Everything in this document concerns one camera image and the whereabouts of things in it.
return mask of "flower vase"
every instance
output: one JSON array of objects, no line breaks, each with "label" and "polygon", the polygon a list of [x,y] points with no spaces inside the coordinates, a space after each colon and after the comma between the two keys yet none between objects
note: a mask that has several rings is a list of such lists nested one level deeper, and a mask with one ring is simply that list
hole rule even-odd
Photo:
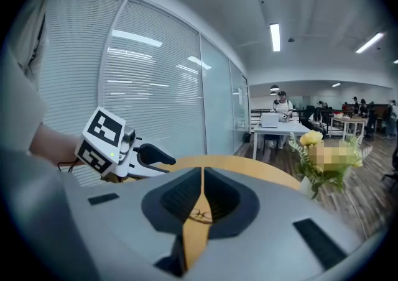
[{"label": "flower vase", "polygon": [[299,192],[307,196],[309,199],[312,198],[314,192],[312,191],[312,184],[307,176],[304,176],[303,180],[301,181],[300,188],[298,190]]}]

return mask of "wooden floor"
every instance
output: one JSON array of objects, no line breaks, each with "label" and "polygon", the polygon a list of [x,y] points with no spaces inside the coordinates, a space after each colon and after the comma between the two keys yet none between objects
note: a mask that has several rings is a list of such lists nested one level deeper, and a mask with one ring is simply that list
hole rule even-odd
[{"label": "wooden floor", "polygon": [[[339,139],[325,139],[326,146],[335,146]],[[376,134],[374,141],[364,139],[362,146],[373,145],[373,151],[364,161],[363,167],[354,168],[345,178],[345,189],[340,192],[333,187],[324,186],[319,193],[318,202],[330,213],[339,216],[363,240],[372,236],[378,229],[386,227],[395,215],[398,205],[398,184],[389,192],[393,180],[386,178],[385,173],[392,173],[392,153],[397,140],[384,138]],[[237,155],[252,158],[253,136],[250,143],[244,144]],[[295,171],[299,161],[298,154],[292,152],[288,144],[279,150],[266,145],[264,154],[257,151],[257,160],[273,165],[297,180],[302,177]]]}]

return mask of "desk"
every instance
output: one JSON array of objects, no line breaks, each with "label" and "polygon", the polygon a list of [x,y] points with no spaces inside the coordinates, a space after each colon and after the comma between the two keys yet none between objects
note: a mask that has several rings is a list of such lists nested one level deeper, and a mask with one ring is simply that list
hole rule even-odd
[{"label": "desk", "polygon": [[278,122],[278,127],[261,127],[257,124],[253,129],[254,132],[254,146],[253,146],[253,159],[257,156],[257,137],[258,134],[268,135],[290,135],[293,132],[296,136],[301,136],[308,133],[310,130],[298,122]]},{"label": "desk", "polygon": [[331,130],[333,129],[333,121],[338,121],[340,123],[343,123],[343,140],[345,140],[348,124],[355,124],[354,134],[356,134],[357,125],[362,124],[361,135],[364,135],[365,124],[368,122],[368,119],[363,119],[360,117],[352,117],[351,119],[340,119],[338,117],[331,117],[329,137],[331,137]]},{"label": "desk", "polygon": [[[268,182],[277,183],[298,190],[300,182],[278,168],[271,165],[258,162],[257,160],[247,159],[238,156],[217,156],[204,155],[198,157],[185,157],[178,159],[174,165],[158,165],[162,169],[174,172],[188,167],[201,167],[201,195],[195,205],[201,212],[210,211],[210,206],[203,192],[204,178],[203,168],[214,167],[229,170],[236,173],[242,173]],[[187,268],[189,269],[195,261],[200,257],[201,253],[206,249],[209,224],[198,223],[194,220],[187,219],[183,225],[183,246],[185,251],[185,259]]]}]

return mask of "white table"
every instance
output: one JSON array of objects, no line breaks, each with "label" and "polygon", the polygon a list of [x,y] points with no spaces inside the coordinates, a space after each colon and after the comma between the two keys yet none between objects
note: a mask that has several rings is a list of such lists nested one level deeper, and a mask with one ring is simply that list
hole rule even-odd
[{"label": "white table", "polygon": [[368,123],[368,119],[361,119],[361,118],[353,118],[353,119],[340,119],[338,117],[331,117],[330,118],[330,132],[329,132],[329,137],[331,137],[331,130],[333,128],[333,121],[338,121],[340,123],[343,123],[343,140],[346,138],[346,133],[347,133],[347,125],[349,124],[354,124],[354,134],[356,134],[356,129],[358,124],[362,124],[362,131],[361,135],[364,135],[365,131],[365,124]]},{"label": "white table", "polygon": [[254,146],[253,146],[253,159],[256,159],[257,155],[257,138],[258,134],[267,134],[267,135],[290,135],[290,132],[293,132],[296,136],[304,135],[308,133],[310,130],[307,129],[304,125],[299,122],[279,122],[278,127],[261,127],[260,124],[257,124],[253,129],[254,132]]}]

